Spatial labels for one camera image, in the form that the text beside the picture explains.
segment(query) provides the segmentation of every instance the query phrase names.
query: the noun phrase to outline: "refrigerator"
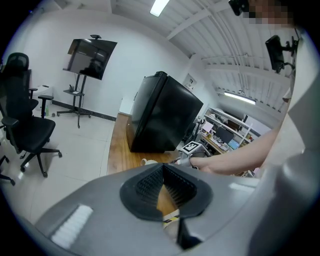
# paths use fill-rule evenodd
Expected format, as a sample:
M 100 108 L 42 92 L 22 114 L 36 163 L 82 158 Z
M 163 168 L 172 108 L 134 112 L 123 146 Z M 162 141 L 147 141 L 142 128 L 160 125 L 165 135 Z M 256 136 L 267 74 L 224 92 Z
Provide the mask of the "refrigerator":
M 174 151 L 202 106 L 196 96 L 165 72 L 145 77 L 127 123 L 130 151 Z

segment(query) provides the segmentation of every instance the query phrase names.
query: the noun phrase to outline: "office chair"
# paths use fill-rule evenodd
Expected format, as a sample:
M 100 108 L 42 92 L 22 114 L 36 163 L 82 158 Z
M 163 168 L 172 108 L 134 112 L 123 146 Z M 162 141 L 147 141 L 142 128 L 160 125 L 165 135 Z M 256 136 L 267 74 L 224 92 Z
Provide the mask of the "office chair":
M 25 171 L 25 165 L 33 158 L 37 157 L 43 177 L 48 177 L 44 171 L 40 154 L 41 153 L 62 153 L 58 149 L 43 148 L 49 142 L 50 136 L 54 131 L 56 123 L 45 119 L 46 100 L 52 100 L 54 97 L 40 95 L 42 99 L 41 118 L 32 115 L 32 107 L 29 95 L 23 87 L 23 78 L 20 76 L 8 76 L 1 79 L 0 83 L 0 110 L 3 115 L 2 124 L 6 128 L 6 137 L 14 146 L 17 154 L 21 151 L 30 154 L 20 166 L 22 172 Z
M 5 77 L 19 76 L 23 79 L 23 88 L 28 92 L 30 96 L 30 106 L 34 110 L 39 102 L 33 99 L 33 94 L 37 91 L 37 88 L 29 88 L 31 70 L 29 68 L 29 57 L 21 52 L 14 52 L 9 55 L 3 70 Z

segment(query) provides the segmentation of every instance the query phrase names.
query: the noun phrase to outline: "floor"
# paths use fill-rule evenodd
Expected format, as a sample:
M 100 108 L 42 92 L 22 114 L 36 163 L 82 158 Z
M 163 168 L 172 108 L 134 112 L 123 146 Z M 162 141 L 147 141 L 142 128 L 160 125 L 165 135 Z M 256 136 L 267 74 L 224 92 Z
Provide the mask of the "floor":
M 54 120 L 56 126 L 45 148 L 59 149 L 63 157 L 59 158 L 56 153 L 41 154 L 47 178 L 42 176 L 36 157 L 25 167 L 25 173 L 22 173 L 21 154 L 17 155 L 3 133 L 0 134 L 0 156 L 5 154 L 10 160 L 9 164 L 3 162 L 2 174 L 15 181 L 15 186 L 12 186 L 10 182 L 0 180 L 0 186 L 13 211 L 32 224 L 67 195 L 87 182 L 107 175 L 115 122 L 94 116 L 81 117 L 78 129 L 78 117 L 75 114 L 51 117 L 52 113 L 63 110 L 66 109 L 56 105 L 49 106 L 49 119 Z M 39 117 L 41 115 L 37 110 L 33 114 Z

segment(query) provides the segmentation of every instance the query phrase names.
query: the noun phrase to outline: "television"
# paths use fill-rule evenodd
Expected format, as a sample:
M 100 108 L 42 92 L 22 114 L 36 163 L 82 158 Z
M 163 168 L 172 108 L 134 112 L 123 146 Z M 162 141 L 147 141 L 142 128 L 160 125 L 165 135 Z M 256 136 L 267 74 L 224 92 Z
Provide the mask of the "television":
M 74 39 L 63 70 L 102 80 L 117 42 L 96 39 Z

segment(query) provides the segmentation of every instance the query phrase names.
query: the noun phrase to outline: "security camera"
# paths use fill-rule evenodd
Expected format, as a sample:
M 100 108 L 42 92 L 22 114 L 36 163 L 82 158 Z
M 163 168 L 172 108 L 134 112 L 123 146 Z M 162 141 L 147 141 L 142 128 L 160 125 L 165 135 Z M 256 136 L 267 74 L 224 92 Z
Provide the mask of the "security camera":
M 242 12 L 249 12 L 248 0 L 229 0 L 229 5 L 236 16 L 240 16 Z

